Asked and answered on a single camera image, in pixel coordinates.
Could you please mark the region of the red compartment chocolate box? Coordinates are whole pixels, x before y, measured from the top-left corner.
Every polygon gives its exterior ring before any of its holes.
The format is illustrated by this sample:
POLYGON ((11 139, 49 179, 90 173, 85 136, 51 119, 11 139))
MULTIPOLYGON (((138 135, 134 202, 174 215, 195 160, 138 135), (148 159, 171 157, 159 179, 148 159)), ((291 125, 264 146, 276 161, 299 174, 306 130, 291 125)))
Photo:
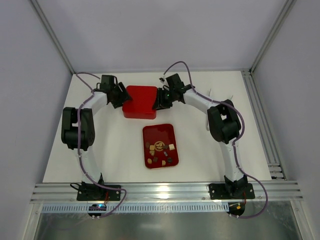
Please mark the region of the red compartment chocolate box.
POLYGON ((123 115, 127 119, 143 119, 143 120, 153 120, 157 116, 156 111, 123 111, 123 115))

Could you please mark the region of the red box lid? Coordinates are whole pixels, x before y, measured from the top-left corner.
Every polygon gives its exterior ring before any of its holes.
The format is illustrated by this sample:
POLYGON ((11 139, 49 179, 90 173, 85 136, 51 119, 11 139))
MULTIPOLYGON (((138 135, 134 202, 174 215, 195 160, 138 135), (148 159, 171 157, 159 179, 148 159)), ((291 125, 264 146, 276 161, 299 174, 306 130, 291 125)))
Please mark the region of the red box lid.
POLYGON ((129 85, 126 87, 132 100, 126 101, 122 106, 122 112, 151 112, 156 99, 157 87, 129 85))

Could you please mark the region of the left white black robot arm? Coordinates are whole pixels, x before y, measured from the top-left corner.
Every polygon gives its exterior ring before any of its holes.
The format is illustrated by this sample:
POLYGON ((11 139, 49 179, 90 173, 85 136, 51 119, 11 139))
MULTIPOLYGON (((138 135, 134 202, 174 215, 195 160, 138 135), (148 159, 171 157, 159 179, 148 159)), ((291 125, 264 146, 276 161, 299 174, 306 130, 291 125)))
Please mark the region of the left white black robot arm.
POLYGON ((65 107, 62 111, 61 141, 74 152, 82 174, 81 183, 71 187, 77 190, 78 201, 120 201, 124 189, 120 185, 105 184, 95 160, 94 116, 108 104, 115 109, 122 107, 131 96, 114 75, 103 74, 96 87, 89 90, 89 97, 78 108, 65 107))

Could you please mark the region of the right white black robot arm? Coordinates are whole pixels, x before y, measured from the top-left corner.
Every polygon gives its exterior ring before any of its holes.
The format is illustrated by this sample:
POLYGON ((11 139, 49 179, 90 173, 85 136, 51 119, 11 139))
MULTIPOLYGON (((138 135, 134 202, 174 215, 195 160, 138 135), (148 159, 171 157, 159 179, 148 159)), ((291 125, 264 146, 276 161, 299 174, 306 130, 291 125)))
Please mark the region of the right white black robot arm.
POLYGON ((192 106, 206 115, 208 130, 219 143, 225 165, 222 192, 229 198, 241 198, 248 186, 238 150, 238 140, 242 136, 241 119, 230 100, 217 101, 196 91, 192 84, 185 85, 176 73, 160 79, 163 87, 156 92, 152 106, 154 110, 169 109, 173 102, 192 106))

